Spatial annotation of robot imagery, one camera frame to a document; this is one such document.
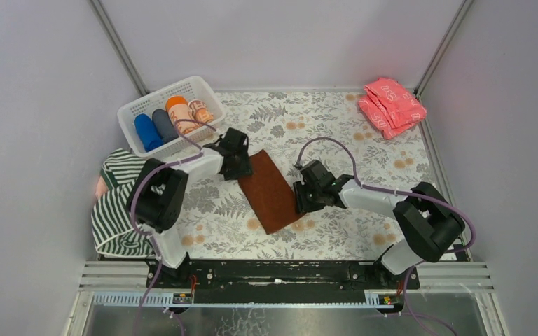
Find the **brown towel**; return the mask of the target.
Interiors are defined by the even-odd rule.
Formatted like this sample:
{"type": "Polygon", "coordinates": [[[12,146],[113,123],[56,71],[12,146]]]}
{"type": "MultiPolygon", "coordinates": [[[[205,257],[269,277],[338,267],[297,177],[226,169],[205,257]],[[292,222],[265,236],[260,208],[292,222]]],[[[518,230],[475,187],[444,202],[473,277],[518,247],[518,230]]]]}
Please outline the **brown towel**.
{"type": "Polygon", "coordinates": [[[252,175],[237,180],[267,235],[303,217],[296,211],[296,197],[277,165],[265,150],[250,157],[252,175]]]}

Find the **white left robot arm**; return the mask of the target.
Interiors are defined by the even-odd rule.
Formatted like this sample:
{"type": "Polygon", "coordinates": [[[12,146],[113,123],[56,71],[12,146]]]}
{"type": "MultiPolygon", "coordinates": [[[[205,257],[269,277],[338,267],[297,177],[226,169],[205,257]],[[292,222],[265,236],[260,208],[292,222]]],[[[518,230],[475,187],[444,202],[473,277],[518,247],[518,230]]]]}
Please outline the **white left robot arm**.
{"type": "Polygon", "coordinates": [[[161,265],[176,269],[188,256],[177,229],[188,184],[214,175],[225,181],[251,176],[248,150],[249,137],[230,127],[193,156],[145,162],[126,207],[134,231],[149,240],[161,265]]]}

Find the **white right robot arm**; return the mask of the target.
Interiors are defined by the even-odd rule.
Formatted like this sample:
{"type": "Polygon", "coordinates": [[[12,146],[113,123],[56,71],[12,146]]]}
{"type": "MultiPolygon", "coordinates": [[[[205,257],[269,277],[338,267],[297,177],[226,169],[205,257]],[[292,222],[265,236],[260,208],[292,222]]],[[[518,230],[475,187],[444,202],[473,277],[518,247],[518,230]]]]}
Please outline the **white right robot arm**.
{"type": "Polygon", "coordinates": [[[421,182],[408,192],[395,191],[362,185],[349,174],[335,177],[318,160],[298,164],[296,169],[302,176],[293,184],[297,213],[339,207],[363,209],[397,221],[403,239],[376,261],[394,276],[422,261],[438,262],[465,229],[463,218],[430,183],[421,182]]]}

